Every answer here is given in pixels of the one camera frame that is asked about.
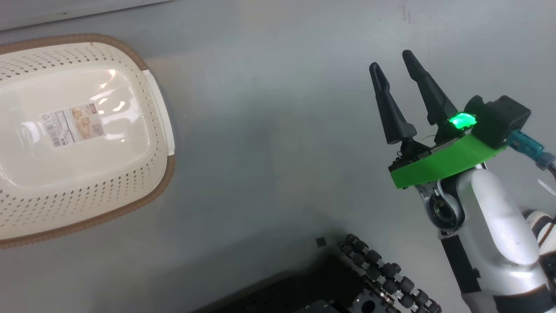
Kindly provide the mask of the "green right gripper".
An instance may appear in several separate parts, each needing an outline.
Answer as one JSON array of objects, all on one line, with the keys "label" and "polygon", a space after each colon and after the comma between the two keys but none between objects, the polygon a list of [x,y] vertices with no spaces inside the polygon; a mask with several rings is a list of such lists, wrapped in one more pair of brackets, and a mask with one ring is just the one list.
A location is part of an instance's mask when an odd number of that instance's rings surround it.
[{"label": "green right gripper", "polygon": [[[460,130],[450,122],[450,119],[457,115],[457,108],[412,51],[403,51],[402,58],[411,79],[419,87],[427,110],[428,123],[437,126],[435,144],[443,144],[460,137]],[[377,62],[369,66],[369,73],[387,144],[394,145],[413,140],[417,131],[413,124],[405,120],[391,95],[389,81]],[[487,162],[505,149],[505,146],[492,149],[470,133],[423,159],[392,170],[391,178],[398,189],[443,180]]]}]

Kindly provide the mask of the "black roller omni wheel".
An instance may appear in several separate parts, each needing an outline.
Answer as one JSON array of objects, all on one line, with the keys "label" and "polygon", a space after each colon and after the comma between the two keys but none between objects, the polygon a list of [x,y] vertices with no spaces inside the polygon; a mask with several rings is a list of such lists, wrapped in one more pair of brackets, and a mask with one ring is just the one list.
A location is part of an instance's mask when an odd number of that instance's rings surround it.
[{"label": "black roller omni wheel", "polygon": [[401,267],[396,263],[384,262],[375,250],[354,234],[348,234],[341,251],[349,258],[363,280],[389,307],[398,303],[411,313],[442,313],[441,306],[415,283],[400,274]]}]

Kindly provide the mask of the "cream perforated basket brown rim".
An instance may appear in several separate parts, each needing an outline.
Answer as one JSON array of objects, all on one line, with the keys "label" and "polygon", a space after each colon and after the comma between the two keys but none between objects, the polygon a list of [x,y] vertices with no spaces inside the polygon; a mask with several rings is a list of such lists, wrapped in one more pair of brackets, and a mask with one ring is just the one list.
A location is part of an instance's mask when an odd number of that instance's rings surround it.
[{"label": "cream perforated basket brown rim", "polygon": [[[54,148],[42,114],[87,103],[103,111],[105,136]],[[175,161],[160,87],[129,45],[96,33],[0,44],[0,249],[149,204]]]}]

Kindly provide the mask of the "product sticker inside basket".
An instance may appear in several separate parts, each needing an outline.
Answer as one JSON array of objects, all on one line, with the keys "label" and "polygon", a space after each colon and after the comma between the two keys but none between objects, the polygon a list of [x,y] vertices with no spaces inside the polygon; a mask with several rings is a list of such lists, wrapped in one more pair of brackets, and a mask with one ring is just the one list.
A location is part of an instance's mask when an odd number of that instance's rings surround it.
[{"label": "product sticker inside basket", "polygon": [[44,113],[40,119],[52,146],[61,148],[105,136],[101,113],[87,103]]}]

